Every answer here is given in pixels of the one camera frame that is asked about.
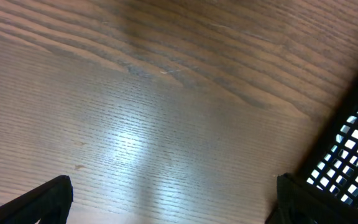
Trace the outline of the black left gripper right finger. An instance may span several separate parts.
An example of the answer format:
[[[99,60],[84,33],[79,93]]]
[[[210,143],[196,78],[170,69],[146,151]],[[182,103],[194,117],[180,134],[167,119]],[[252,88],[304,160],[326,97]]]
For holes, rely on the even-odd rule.
[[[265,224],[358,224],[358,209],[285,173],[277,177],[277,206]]]

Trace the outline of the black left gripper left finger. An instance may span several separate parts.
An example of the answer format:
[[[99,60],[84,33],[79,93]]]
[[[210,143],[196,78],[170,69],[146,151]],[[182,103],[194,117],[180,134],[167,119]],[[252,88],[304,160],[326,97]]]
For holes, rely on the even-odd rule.
[[[0,206],[0,224],[65,224],[73,202],[70,177],[59,175]]]

